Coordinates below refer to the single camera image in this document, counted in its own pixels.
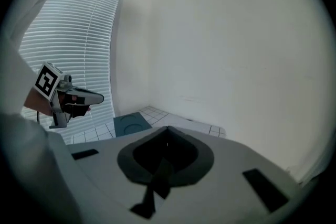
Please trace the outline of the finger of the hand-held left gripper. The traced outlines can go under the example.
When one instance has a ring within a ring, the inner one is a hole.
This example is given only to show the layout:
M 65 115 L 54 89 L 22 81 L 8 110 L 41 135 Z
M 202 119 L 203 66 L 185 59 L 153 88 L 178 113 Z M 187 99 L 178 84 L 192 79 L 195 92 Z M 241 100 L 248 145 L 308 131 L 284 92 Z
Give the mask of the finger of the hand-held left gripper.
M 95 105 L 100 104 L 104 101 L 104 96 L 79 87 L 71 87 L 68 91 L 65 92 L 66 104 L 72 103 L 75 105 Z

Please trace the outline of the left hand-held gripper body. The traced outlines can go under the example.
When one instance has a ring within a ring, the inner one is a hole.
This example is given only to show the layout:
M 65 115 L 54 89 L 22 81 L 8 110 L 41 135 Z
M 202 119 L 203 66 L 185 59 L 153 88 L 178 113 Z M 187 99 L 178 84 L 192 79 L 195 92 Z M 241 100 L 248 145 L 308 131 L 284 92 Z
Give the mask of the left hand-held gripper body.
M 66 128 L 70 119 L 84 116 L 89 109 L 79 88 L 72 85 L 72 77 L 52 63 L 44 62 L 39 70 L 34 88 L 48 100 L 52 111 L 51 129 Z

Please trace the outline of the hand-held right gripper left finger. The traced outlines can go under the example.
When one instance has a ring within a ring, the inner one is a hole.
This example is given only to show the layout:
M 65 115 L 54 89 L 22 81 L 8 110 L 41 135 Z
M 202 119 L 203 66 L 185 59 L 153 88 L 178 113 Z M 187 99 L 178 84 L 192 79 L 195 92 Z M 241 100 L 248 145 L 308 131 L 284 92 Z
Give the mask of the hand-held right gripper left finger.
M 130 211 L 140 203 L 146 187 L 127 179 L 117 156 L 128 144 L 157 128 L 108 140 L 67 145 L 67 179 L 79 205 L 83 224 L 168 224 L 162 205 L 151 218 Z

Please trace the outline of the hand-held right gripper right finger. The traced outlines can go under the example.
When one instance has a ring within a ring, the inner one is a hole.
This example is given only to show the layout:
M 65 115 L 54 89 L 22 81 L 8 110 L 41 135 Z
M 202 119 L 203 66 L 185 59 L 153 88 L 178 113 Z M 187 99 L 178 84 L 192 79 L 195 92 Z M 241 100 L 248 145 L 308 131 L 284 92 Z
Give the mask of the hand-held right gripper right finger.
M 269 217 L 243 172 L 259 170 L 288 199 L 299 184 L 276 164 L 248 146 L 225 138 L 181 129 L 214 153 L 212 169 L 195 185 L 172 188 L 157 211 L 158 224 L 255 224 Z

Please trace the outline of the person's left forearm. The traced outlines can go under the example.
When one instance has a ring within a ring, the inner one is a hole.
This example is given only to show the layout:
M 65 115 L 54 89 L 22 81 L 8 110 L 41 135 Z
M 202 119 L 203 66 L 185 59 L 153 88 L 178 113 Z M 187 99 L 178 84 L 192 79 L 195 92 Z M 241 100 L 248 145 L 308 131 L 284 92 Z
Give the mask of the person's left forearm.
M 35 88 L 31 88 L 24 102 L 24 107 L 40 112 L 46 116 L 52 116 L 52 109 L 49 101 Z

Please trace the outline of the white window blinds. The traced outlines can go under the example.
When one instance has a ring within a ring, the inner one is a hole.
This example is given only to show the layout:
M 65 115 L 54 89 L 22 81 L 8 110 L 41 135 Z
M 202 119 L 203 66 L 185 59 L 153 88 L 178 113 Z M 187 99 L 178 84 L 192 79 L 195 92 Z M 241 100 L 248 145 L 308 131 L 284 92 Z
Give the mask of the white window blinds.
M 38 72 L 43 62 L 71 75 L 74 86 L 104 101 L 58 129 L 66 144 L 108 134 L 114 117 L 110 86 L 112 29 L 119 0 L 47 0 L 24 34 L 19 53 Z

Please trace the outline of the white black-checked tablecloth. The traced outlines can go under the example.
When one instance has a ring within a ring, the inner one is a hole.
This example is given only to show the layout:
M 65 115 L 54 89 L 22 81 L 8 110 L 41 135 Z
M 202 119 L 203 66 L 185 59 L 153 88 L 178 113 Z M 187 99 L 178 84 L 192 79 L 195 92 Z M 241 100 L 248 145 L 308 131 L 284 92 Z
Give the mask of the white black-checked tablecloth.
M 209 125 L 191 119 L 186 119 L 181 116 L 171 114 L 152 106 L 147 106 L 138 111 L 142 117 L 152 127 L 162 127 L 165 125 L 177 126 L 189 130 L 198 131 L 216 137 L 226 138 L 226 131 L 222 127 Z M 64 142 L 69 144 L 85 143 L 108 140 L 116 137 L 117 128 L 114 126 L 113 120 L 108 121 L 97 127 L 91 127 L 87 130 L 73 134 L 64 138 Z

